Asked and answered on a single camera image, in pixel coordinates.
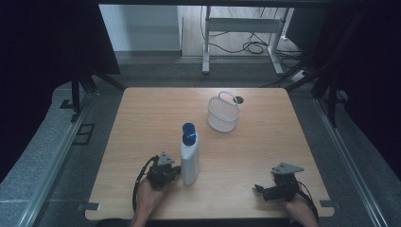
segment blue bottle cap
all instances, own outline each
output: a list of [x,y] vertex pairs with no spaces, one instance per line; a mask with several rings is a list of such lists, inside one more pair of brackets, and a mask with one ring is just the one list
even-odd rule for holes
[[187,146],[192,146],[197,141],[195,126],[192,123],[183,124],[183,143]]

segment white plastic basket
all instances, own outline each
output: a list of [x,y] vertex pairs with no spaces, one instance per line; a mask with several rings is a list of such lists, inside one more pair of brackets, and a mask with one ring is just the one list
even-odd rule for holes
[[[232,96],[235,102],[231,103],[221,98],[221,94],[223,93]],[[238,121],[239,112],[235,95],[227,91],[222,91],[218,96],[214,96],[209,100],[207,117],[209,125],[217,131],[232,131]]]

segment person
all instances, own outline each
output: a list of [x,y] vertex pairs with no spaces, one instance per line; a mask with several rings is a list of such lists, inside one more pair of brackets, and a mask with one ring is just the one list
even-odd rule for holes
[[[161,190],[153,190],[150,182],[143,179],[139,184],[136,197],[136,212],[131,220],[130,227],[145,227],[153,210],[159,205],[165,196],[169,185]],[[277,201],[290,215],[290,227],[319,227],[319,223],[313,215],[306,200],[299,194],[295,194],[292,201]]]

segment bottle body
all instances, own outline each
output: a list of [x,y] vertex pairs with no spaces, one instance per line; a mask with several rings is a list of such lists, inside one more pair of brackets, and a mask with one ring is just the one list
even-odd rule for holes
[[182,179],[184,184],[194,183],[200,174],[200,152],[199,152],[199,137],[195,131],[195,143],[181,142],[181,169]]

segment white bottle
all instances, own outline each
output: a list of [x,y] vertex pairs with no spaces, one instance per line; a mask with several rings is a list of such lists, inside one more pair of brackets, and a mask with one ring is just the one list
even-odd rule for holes
[[199,137],[192,123],[183,125],[181,141],[181,174],[183,183],[194,183],[200,174]]

